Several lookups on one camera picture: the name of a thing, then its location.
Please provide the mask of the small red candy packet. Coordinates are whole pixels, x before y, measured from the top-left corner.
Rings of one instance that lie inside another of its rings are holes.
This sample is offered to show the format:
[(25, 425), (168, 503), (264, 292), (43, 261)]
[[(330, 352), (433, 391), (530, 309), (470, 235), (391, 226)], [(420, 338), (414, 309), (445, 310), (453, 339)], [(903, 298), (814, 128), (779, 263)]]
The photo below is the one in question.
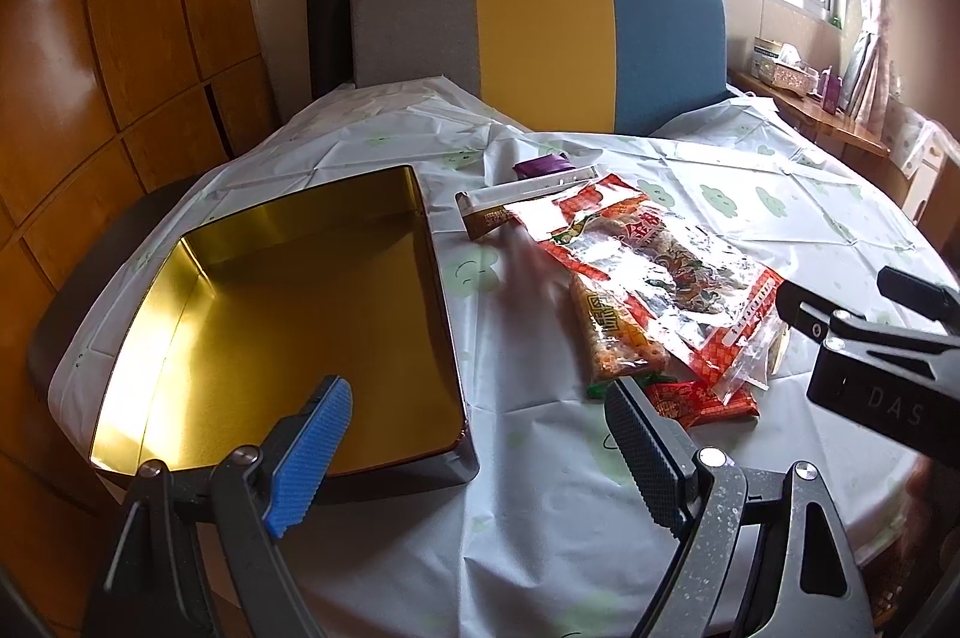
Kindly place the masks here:
[(647, 383), (647, 401), (665, 418), (672, 418), (685, 430), (706, 423), (739, 422), (760, 417), (754, 396), (740, 388), (724, 402), (703, 381)]

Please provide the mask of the large red snack bag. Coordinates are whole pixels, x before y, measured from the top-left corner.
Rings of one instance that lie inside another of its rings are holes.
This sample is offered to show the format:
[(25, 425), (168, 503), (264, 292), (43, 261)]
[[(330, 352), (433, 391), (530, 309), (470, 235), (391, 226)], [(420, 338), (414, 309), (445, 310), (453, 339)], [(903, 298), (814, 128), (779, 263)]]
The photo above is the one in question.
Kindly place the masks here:
[(669, 363), (721, 401), (745, 384), (768, 386), (782, 331), (776, 271), (613, 173), (508, 211), (571, 277), (625, 292)]

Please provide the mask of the green cracker packet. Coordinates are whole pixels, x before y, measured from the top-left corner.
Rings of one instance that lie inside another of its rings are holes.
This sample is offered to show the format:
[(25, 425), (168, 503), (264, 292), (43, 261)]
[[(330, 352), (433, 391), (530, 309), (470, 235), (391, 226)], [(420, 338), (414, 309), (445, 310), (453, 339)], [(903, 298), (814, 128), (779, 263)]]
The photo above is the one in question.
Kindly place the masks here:
[(669, 352), (641, 326), (625, 292), (574, 274), (569, 293), (586, 341), (591, 388), (628, 376), (658, 375), (669, 367)]

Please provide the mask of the wooden side shelf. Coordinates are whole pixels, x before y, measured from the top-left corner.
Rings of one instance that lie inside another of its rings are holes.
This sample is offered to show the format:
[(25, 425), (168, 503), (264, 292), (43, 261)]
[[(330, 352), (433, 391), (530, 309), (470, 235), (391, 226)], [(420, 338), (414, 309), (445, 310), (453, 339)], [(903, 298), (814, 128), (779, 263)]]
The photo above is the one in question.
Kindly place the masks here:
[(798, 97), (789, 90), (775, 89), (736, 69), (729, 69), (727, 75), (729, 82), (742, 92), (752, 92), (759, 97), (771, 98), (786, 121), (795, 122), (800, 128), (809, 129), (815, 139), (829, 137), (839, 140), (841, 144), (864, 150), (867, 154), (878, 158), (887, 158), (890, 155), (889, 147), (880, 137), (869, 133), (853, 118), (827, 113), (820, 106), (820, 101), (814, 97)]

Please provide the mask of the gold tin box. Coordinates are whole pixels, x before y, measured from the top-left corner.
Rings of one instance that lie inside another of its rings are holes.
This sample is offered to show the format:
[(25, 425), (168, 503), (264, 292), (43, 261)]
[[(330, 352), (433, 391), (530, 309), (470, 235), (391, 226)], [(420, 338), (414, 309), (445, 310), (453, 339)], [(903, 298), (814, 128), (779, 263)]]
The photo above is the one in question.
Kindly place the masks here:
[(409, 165), (275, 197), (184, 233), (128, 324), (91, 462), (203, 468), (263, 440), (325, 376), (352, 420), (320, 495), (467, 484), (478, 459), (438, 256)]

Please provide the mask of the tissue box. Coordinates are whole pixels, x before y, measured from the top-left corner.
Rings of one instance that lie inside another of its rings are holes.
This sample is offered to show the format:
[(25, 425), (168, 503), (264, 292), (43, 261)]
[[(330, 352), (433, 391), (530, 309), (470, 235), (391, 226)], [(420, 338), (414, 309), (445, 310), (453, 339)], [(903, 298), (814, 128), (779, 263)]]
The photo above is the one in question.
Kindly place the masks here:
[(750, 74), (765, 85), (798, 97), (812, 95), (818, 83), (817, 69), (802, 61), (795, 46), (765, 37), (754, 38)]

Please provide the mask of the cloud print tablecloth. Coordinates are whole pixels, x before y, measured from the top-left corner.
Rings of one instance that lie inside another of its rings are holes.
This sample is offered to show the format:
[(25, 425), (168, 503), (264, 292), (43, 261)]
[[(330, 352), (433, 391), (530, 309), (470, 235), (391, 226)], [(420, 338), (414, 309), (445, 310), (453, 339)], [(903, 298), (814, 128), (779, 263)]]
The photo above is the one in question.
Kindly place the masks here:
[(602, 409), (568, 276), (521, 228), (466, 235), (454, 198), (562, 150), (604, 165), (662, 206), (782, 275), (878, 323), (908, 313), (878, 295), (885, 266), (949, 282), (942, 257), (893, 202), (773, 106), (731, 98), (649, 139), (532, 133), (442, 77), (338, 90), (259, 147), (215, 168), (133, 251), (55, 368), (53, 418), (89, 448), (99, 415), (139, 436), (146, 397), (107, 378), (176, 239), (244, 207), (334, 179), (410, 165), (438, 251), (460, 388), (480, 469), (470, 484), (331, 505), (283, 540), (332, 636), (623, 636), (672, 555)]

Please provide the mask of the purple candy wrapper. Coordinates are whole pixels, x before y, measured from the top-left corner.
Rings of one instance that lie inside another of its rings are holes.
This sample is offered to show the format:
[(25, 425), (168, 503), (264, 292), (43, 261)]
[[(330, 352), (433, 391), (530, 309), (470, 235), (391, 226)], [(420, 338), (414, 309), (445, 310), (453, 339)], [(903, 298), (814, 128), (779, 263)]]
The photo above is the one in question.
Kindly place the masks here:
[(512, 170), (519, 179), (539, 178), (539, 176), (555, 175), (555, 173), (569, 172), (574, 165), (562, 154), (547, 154), (529, 160), (518, 161)]

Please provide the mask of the long white brown packet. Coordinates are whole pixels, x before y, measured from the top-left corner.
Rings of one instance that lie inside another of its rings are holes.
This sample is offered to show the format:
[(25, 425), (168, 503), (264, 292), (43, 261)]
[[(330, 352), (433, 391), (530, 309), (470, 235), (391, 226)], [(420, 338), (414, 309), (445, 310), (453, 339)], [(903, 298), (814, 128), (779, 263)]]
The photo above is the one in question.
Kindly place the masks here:
[(599, 173), (601, 168), (597, 165), (589, 165), (589, 167), (550, 173), (537, 178), (496, 184), (496, 186), (477, 189), (477, 191), (460, 191), (455, 195), (455, 204), (464, 222), (467, 236), (477, 241), (511, 220), (508, 207), (512, 204), (561, 193), (573, 188), (576, 184), (592, 181), (599, 176)]

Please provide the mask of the grey yellow blue chair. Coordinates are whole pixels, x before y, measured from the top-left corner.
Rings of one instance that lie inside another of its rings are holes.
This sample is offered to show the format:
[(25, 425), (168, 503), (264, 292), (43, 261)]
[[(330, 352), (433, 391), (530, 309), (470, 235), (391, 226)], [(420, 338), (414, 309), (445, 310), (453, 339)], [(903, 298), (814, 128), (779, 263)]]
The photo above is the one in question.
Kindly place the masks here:
[(534, 131), (651, 136), (726, 100), (722, 0), (306, 0), (311, 92), (445, 77)]

